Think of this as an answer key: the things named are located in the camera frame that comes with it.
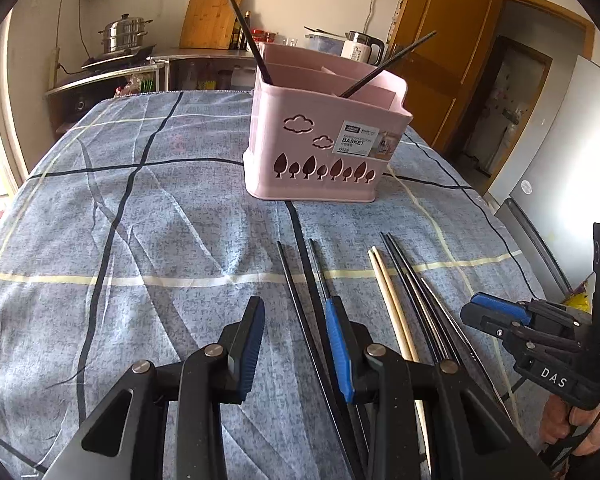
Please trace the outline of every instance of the wooden cutting board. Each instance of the wooden cutting board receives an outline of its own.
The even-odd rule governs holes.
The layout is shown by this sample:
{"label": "wooden cutting board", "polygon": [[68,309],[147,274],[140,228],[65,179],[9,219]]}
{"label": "wooden cutting board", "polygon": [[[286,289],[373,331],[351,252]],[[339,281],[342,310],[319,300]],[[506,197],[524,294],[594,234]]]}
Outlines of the wooden cutting board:
{"label": "wooden cutting board", "polygon": [[[235,0],[238,5],[242,0]],[[234,10],[228,0],[189,0],[180,48],[229,48]]]}

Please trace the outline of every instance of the pink plastic basket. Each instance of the pink plastic basket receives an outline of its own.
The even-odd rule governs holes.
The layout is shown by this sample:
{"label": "pink plastic basket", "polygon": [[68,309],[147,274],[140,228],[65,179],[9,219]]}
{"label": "pink plastic basket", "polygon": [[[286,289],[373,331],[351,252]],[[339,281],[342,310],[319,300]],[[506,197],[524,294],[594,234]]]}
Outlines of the pink plastic basket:
{"label": "pink plastic basket", "polygon": [[402,108],[407,83],[385,71],[343,99],[372,66],[272,43],[261,50],[275,86],[258,71],[243,157],[247,191],[265,200],[372,202],[413,119]]}

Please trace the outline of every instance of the white sticker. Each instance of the white sticker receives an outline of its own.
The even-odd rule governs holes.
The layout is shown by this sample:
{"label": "white sticker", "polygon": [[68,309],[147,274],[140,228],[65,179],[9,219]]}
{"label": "white sticker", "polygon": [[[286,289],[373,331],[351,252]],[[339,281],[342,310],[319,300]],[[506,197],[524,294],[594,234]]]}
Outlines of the white sticker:
{"label": "white sticker", "polygon": [[379,132],[380,128],[344,121],[333,147],[333,153],[367,156]]}
{"label": "white sticker", "polygon": [[531,192],[534,190],[531,187],[531,182],[529,182],[528,180],[523,180],[522,182],[520,182],[520,187],[522,188],[522,192],[528,195],[530,195]]}

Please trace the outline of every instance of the round sticker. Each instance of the round sticker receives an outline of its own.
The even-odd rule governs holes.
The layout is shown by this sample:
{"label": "round sticker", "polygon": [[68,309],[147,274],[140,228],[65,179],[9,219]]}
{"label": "round sticker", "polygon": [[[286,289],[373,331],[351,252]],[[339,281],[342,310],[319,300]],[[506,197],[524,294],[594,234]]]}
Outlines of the round sticker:
{"label": "round sticker", "polygon": [[522,182],[520,182],[520,187],[522,188],[522,192],[528,195],[530,195],[533,191],[533,188],[531,187],[531,182],[529,182],[528,180],[523,180]]}

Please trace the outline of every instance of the human hand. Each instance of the human hand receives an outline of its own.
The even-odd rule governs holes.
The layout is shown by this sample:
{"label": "human hand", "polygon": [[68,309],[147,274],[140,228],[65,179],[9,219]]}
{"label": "human hand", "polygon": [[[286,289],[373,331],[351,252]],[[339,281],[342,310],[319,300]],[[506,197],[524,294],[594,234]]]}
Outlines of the human hand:
{"label": "human hand", "polygon": [[[567,403],[560,397],[551,395],[544,405],[542,421],[540,422],[540,438],[549,444],[555,444],[560,438],[565,438],[571,431],[570,423],[574,426],[588,426],[598,415],[600,404],[589,412],[573,408],[568,413]],[[590,431],[582,443],[573,451],[574,455],[588,455],[600,449],[600,420]]]}

